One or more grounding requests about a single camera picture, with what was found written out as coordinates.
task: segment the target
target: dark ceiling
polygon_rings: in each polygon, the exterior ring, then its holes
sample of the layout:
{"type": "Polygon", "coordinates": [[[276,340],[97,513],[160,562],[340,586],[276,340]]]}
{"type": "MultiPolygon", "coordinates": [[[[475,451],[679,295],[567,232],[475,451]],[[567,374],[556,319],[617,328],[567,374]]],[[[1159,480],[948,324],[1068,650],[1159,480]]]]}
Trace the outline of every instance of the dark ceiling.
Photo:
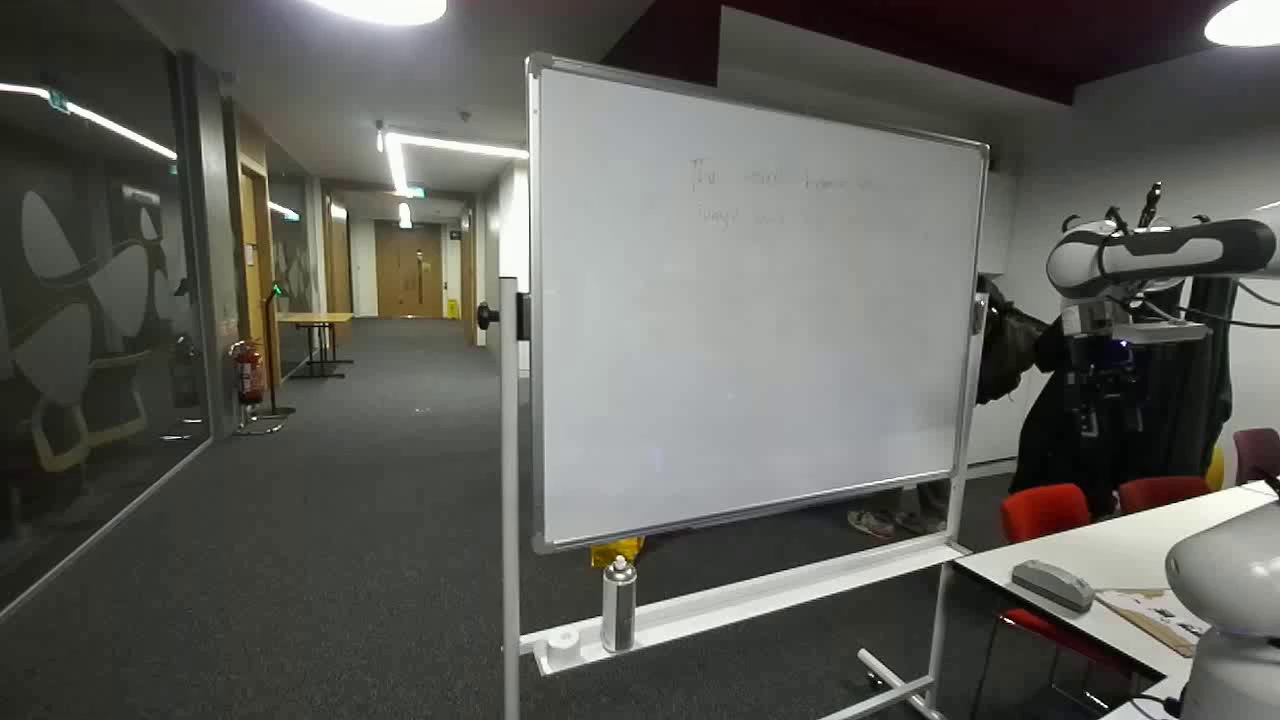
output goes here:
{"type": "Polygon", "coordinates": [[[1198,50],[1223,0],[654,0],[607,50],[621,68],[714,81],[719,8],[1068,104],[1078,83],[1198,50]]]}

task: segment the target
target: glass partition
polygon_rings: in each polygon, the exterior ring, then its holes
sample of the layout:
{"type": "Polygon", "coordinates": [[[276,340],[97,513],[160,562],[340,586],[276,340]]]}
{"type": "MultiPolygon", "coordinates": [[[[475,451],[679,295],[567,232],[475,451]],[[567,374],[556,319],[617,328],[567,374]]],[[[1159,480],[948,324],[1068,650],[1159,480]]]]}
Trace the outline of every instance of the glass partition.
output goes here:
{"type": "Polygon", "coordinates": [[[116,3],[0,25],[0,605],[202,439],[166,50],[116,3]]]}

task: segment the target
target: whiteboard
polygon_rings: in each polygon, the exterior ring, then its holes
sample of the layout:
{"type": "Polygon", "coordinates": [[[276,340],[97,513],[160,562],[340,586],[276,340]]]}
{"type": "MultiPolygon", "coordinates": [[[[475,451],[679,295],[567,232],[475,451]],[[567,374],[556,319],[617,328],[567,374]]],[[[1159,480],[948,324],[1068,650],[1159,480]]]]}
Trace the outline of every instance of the whiteboard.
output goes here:
{"type": "Polygon", "coordinates": [[[528,65],[536,540],[945,480],[984,144],[528,65]]]}

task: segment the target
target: gray carpet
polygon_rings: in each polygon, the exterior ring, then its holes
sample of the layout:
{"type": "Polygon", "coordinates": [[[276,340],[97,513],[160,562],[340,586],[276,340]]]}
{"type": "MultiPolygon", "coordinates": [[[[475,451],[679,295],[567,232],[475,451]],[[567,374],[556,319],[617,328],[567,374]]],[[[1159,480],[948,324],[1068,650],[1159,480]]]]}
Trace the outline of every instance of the gray carpet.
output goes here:
{"type": "MultiPolygon", "coordinates": [[[[286,387],[298,411],[281,435],[212,447],[2,621],[2,720],[483,717],[491,362],[444,324],[360,324],[351,357],[348,380],[286,387]]],[[[999,534],[999,491],[970,487],[968,544],[999,534]]],[[[638,586],[654,600],[847,549],[862,540],[841,513],[683,530],[653,549],[638,586]]],[[[533,576],[528,628],[597,612],[581,550],[536,561],[533,576]]],[[[825,717],[871,690],[855,646],[924,668],[932,591],[932,576],[908,576],[560,680],[528,672],[524,708],[825,717]]],[[[1052,646],[1006,630],[986,643],[986,586],[958,576],[948,625],[948,717],[1082,717],[1041,690],[1052,646]]]]}

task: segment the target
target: whiteboard frame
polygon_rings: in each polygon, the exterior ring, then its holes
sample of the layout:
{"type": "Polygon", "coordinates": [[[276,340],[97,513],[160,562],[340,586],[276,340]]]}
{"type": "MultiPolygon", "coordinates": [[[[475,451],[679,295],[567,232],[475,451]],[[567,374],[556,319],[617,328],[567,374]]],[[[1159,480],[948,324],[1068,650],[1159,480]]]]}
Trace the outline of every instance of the whiteboard frame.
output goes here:
{"type": "MultiPolygon", "coordinates": [[[[533,439],[533,549],[539,554],[551,554],[551,550],[574,550],[574,549],[592,549],[599,540],[617,540],[617,530],[603,530],[603,534],[574,534],[574,540],[556,540],[546,544],[543,540],[543,303],[536,298],[536,287],[543,285],[539,274],[539,256],[543,256],[543,229],[539,229],[539,113],[536,113],[536,81],[543,68],[556,68],[556,73],[567,73],[567,76],[587,76],[587,81],[617,81],[617,83],[631,83],[631,87],[653,87],[653,91],[671,91],[671,95],[693,95],[693,99],[711,99],[711,104],[730,104],[730,109],[759,109],[759,113],[775,113],[775,116],[796,116],[796,120],[817,120],[817,122],[835,122],[835,127],[871,127],[871,131],[892,131],[892,137],[915,137],[915,141],[936,141],[936,144],[956,144],[956,147],[976,147],[984,167],[993,167],[993,144],[984,141],[968,141],[968,137],[945,137],[945,131],[921,131],[921,127],[894,127],[894,122],[850,122],[850,120],[835,120],[835,116],[808,116],[808,113],[793,113],[793,109],[771,109],[771,104],[757,104],[757,99],[735,99],[735,95],[724,95],[714,87],[704,87],[704,83],[683,83],[683,81],[654,81],[654,76],[638,76],[638,73],[624,73],[624,68],[599,68],[599,65],[585,65],[585,59],[565,59],[565,55],[528,55],[524,59],[524,81],[528,81],[528,298],[533,298],[533,310],[528,310],[528,328],[533,328],[533,340],[528,340],[528,406],[533,406],[533,420],[528,420],[528,439],[533,439]]],[[[978,235],[984,229],[976,224],[970,232],[970,293],[976,293],[976,274],[978,274],[978,235]]],[[[740,521],[759,521],[759,516],[778,516],[778,513],[796,513],[796,506],[817,506],[817,504],[835,504],[835,499],[850,499],[850,497],[871,497],[871,491],[888,491],[888,487],[908,487],[908,485],[956,485],[965,477],[965,455],[968,455],[968,424],[970,424],[970,402],[965,397],[968,387],[968,370],[970,370],[970,344],[968,344],[970,328],[965,331],[965,362],[956,370],[956,383],[958,383],[958,406],[956,406],[956,462],[952,466],[936,466],[936,471],[908,471],[908,477],[883,477],[883,480],[867,480],[867,485],[855,485],[855,487],[835,487],[835,491],[813,491],[813,497],[793,497],[793,499],[778,499],[778,504],[746,504],[746,506],[726,506],[726,513],[714,513],[714,516],[698,516],[698,521],[671,521],[671,523],[643,523],[634,530],[688,530],[688,527],[719,527],[719,523],[740,523],[740,521]]]]}

